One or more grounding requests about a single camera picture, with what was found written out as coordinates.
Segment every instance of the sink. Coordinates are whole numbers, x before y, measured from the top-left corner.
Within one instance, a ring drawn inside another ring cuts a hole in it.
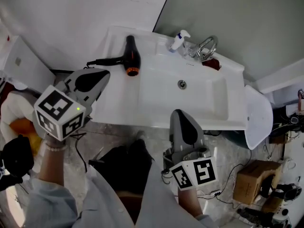
[[[142,58],[139,75],[129,77],[121,65],[96,66],[109,70],[111,77],[92,105],[92,121],[169,128],[172,111],[181,109],[202,129],[246,129],[242,65],[214,53],[221,65],[217,71],[191,57],[169,52],[167,46],[173,38],[117,26],[109,27],[100,47],[103,50],[90,59],[121,56],[128,35],[134,36]]]
[[[141,113],[162,119],[181,109],[195,119],[228,119],[227,84],[221,72],[168,56],[144,60],[138,102]]]

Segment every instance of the gray wall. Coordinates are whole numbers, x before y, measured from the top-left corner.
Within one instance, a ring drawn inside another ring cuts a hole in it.
[[[217,52],[257,80],[304,58],[304,0],[167,0],[155,32],[192,42],[218,36]]]

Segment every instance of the black pants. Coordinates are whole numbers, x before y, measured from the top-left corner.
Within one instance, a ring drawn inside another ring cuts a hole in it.
[[[129,149],[120,146],[111,149],[101,161],[90,160],[92,165],[115,191],[143,194],[152,157],[142,139],[136,140]]]

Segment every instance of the shoe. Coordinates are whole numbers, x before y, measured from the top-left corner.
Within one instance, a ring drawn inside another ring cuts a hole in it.
[[[147,140],[147,135],[143,130],[139,130],[136,134],[136,140],[142,139],[146,142]]]

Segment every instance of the sink drain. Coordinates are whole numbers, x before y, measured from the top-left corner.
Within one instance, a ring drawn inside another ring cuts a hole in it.
[[[185,89],[187,87],[187,84],[184,80],[180,80],[178,83],[177,83],[177,86],[180,88],[180,89]]]

